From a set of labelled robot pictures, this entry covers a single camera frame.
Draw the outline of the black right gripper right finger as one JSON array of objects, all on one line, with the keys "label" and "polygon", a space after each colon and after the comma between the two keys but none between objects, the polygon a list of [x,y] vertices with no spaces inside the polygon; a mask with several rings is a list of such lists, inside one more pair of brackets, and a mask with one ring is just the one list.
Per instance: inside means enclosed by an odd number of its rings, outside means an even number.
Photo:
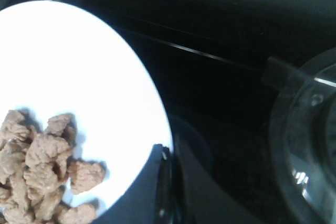
[{"label": "black right gripper right finger", "polygon": [[174,154],[182,173],[185,223],[262,223],[213,181],[184,140],[175,142]]}]

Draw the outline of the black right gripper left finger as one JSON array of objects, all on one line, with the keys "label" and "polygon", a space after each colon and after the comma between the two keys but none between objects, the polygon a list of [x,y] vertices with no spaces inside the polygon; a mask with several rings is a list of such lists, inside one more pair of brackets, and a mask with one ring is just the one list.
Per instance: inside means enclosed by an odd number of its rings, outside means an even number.
[{"label": "black right gripper left finger", "polygon": [[146,164],[129,189],[93,222],[173,223],[172,156],[169,148],[154,145]]}]

